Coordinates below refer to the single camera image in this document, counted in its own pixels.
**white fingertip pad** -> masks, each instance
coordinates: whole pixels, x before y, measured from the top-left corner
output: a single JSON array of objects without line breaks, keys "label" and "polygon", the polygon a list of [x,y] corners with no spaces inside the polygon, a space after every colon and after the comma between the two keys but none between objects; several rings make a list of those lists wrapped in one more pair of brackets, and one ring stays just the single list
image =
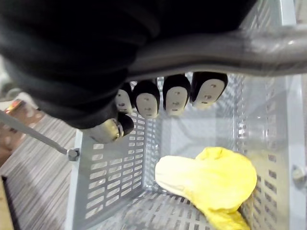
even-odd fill
[{"label": "white fingertip pad", "polygon": [[170,88],[166,93],[165,110],[168,115],[179,116],[183,113],[188,97],[188,91],[176,86]]},{"label": "white fingertip pad", "polygon": [[140,115],[145,119],[156,118],[158,116],[158,101],[150,93],[140,93],[136,97],[136,106]]},{"label": "white fingertip pad", "polygon": [[128,93],[122,89],[118,90],[118,93],[115,97],[117,110],[121,113],[131,114],[132,113],[132,104]]},{"label": "white fingertip pad", "polygon": [[198,109],[210,107],[219,98],[225,88],[225,83],[219,79],[209,79],[205,81],[192,105]]}]

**metal rod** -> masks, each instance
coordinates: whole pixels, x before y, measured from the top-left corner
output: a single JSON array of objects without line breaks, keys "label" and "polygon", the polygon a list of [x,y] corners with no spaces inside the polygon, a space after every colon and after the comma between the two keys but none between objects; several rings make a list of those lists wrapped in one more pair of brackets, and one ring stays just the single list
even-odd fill
[{"label": "metal rod", "polygon": [[194,34],[158,41],[140,50],[127,81],[189,71],[262,77],[307,73],[307,26]]},{"label": "metal rod", "polygon": [[7,115],[5,112],[3,112],[1,110],[0,110],[0,120],[3,121],[8,126],[14,128],[14,129],[17,129],[18,131],[21,131],[25,134],[28,134],[31,137],[44,142],[45,144],[53,147],[54,149],[56,149],[60,153],[63,153],[64,155],[66,155],[67,149],[63,148],[61,145],[59,145],[55,141],[47,138],[46,136],[44,136],[44,135],[40,134],[39,132],[35,131],[34,129],[32,129],[28,126],[25,126],[23,123],[21,123],[20,121],[18,121],[15,118]]}]

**yellow cloth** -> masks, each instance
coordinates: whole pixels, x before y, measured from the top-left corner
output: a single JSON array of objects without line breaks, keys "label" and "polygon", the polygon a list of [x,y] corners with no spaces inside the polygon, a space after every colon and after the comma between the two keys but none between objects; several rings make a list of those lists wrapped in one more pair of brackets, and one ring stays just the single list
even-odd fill
[{"label": "yellow cloth", "polygon": [[257,173],[245,156],[221,147],[205,148],[196,159],[166,156],[155,179],[190,200],[217,230],[250,230],[238,208],[253,192]]}]

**gray handle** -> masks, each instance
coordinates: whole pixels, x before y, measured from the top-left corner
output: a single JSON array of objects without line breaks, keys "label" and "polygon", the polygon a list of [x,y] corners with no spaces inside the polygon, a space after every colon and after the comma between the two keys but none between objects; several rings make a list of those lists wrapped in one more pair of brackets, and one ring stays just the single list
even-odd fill
[{"label": "gray handle", "polygon": [[141,50],[129,71],[127,81],[189,71],[263,77],[306,73],[307,26],[195,34],[159,41]]}]

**gray basket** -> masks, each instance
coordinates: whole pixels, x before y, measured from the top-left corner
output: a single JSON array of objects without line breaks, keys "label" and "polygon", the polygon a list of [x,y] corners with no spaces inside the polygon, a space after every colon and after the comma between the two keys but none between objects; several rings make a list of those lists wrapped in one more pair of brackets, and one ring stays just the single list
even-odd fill
[{"label": "gray basket", "polygon": [[[292,0],[261,0],[242,27],[294,23]],[[291,177],[294,166],[305,167],[300,76],[228,78],[207,110],[188,104],[180,118],[170,118],[161,107],[149,120],[135,111],[134,131],[119,142],[96,144],[77,132],[81,157],[73,163],[66,230],[213,230],[188,200],[154,180],[161,157],[194,158],[207,146],[238,151],[255,165],[257,187],[241,207],[253,230],[306,229],[306,197]]]}]

